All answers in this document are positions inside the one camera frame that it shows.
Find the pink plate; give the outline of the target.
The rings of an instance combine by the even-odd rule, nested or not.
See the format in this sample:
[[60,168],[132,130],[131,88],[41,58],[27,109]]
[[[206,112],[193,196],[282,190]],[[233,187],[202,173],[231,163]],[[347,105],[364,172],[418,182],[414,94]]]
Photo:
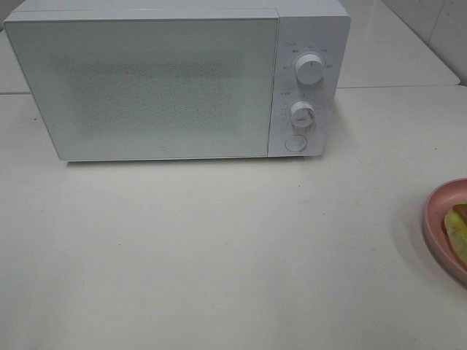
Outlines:
[[453,252],[444,226],[444,217],[457,203],[466,201],[466,178],[438,186],[428,196],[423,211],[423,235],[437,263],[466,286],[466,265]]

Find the lower white timer knob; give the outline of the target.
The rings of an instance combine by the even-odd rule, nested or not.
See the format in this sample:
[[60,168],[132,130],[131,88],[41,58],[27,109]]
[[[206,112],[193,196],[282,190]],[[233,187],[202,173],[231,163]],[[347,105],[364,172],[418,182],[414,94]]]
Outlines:
[[314,107],[307,101],[295,102],[290,107],[290,121],[296,128],[308,128],[314,124]]

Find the round white door button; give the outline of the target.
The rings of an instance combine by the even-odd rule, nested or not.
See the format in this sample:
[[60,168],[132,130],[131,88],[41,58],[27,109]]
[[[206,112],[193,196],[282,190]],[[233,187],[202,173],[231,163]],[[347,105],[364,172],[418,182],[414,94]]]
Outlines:
[[306,149],[307,139],[302,135],[292,135],[285,141],[285,147],[290,152],[302,152]]

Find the white microwave oven body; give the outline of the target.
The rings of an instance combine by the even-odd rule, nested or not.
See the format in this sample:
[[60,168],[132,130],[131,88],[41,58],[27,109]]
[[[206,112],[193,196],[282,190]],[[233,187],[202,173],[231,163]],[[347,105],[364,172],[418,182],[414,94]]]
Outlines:
[[[5,19],[3,27],[7,35],[8,23],[223,19],[277,21],[267,153],[258,157],[155,160],[320,155],[351,23],[346,9],[338,1],[25,1]],[[309,52],[319,53],[325,68],[318,83],[303,85],[296,78],[295,63]],[[314,107],[314,124],[308,128],[296,128],[290,121],[290,107],[298,101],[307,101]],[[306,137],[304,151],[286,149],[285,141],[292,135]]]

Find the toy sandwich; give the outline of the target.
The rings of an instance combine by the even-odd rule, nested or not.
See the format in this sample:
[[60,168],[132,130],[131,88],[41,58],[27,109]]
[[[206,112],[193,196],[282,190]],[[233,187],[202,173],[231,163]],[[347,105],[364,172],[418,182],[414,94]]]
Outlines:
[[447,212],[444,226],[453,252],[466,265],[466,202],[455,204]]

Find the upper white power knob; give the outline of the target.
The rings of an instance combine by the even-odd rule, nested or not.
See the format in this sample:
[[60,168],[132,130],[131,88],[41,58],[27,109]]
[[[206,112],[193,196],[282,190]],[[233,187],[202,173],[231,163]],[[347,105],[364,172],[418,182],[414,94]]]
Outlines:
[[297,80],[303,85],[314,85],[323,78],[325,61],[318,52],[306,52],[295,63]]

